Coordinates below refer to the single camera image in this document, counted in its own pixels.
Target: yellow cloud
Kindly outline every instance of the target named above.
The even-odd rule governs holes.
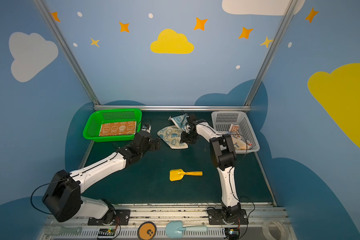
[[[188,42],[184,34],[177,33],[172,29],[163,30],[157,38],[157,41],[151,43],[151,51],[154,53],[191,53],[195,47]]]
[[[342,131],[360,147],[360,63],[341,66],[331,74],[317,72],[309,78],[308,88]]]

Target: yellow toy shovel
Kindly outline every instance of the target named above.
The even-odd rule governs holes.
[[[181,180],[184,175],[202,176],[203,172],[184,172],[182,169],[174,169],[169,171],[169,180],[177,181]]]

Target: star decoration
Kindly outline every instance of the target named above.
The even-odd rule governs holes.
[[[250,33],[251,33],[252,30],[253,30],[253,28],[252,28],[252,29],[246,29],[246,28],[243,27],[243,32],[242,32],[241,35],[239,36],[239,39],[240,39],[240,38],[246,38],[246,39],[248,39],[248,38],[250,37]]]
[[[201,30],[204,31],[204,25],[205,25],[207,20],[208,19],[200,20],[200,19],[196,18],[196,26],[195,26],[194,30],[201,29]]]
[[[58,18],[58,12],[52,13],[52,16],[56,21],[60,22],[60,19]]]
[[[261,46],[261,45],[265,45],[265,46],[268,48],[269,43],[272,42],[272,41],[273,41],[273,39],[269,40],[269,39],[268,39],[268,36],[266,36],[266,37],[265,37],[265,42],[262,43],[262,44],[260,44],[260,46]]]
[[[308,17],[306,17],[305,18],[305,20],[309,20],[309,23],[311,23],[312,22],[312,19],[313,19],[313,17],[315,17],[316,16],[316,14],[318,14],[319,12],[316,12],[315,10],[313,10],[313,8],[312,8],[312,10],[311,10],[311,12],[310,12],[310,14],[308,15]]]
[[[120,32],[126,31],[127,33],[129,33],[129,30],[128,30],[129,23],[126,23],[126,24],[123,24],[121,22],[119,22],[119,23],[120,23],[120,26],[121,26]]]
[[[91,38],[91,40],[92,40],[91,45],[96,45],[97,47],[99,47],[99,46],[97,45],[97,42],[100,41],[100,40],[95,41],[95,40],[93,40],[92,38]]]

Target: toy shovel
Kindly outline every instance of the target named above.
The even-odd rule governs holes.
[[[182,238],[184,231],[206,232],[207,227],[204,225],[183,227],[182,221],[171,221],[165,227],[165,233],[169,238]]]
[[[177,181],[181,180],[184,175],[202,176],[203,172],[184,172],[182,169],[174,169],[169,171],[169,180]]]

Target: gray plastic basket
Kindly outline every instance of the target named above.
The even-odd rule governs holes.
[[[231,124],[239,125],[239,134],[252,143],[247,152],[260,150],[259,142],[254,135],[253,128],[247,114],[240,111],[216,111],[212,113],[213,128],[217,131],[229,131]],[[245,154],[245,150],[236,150],[237,154]]]

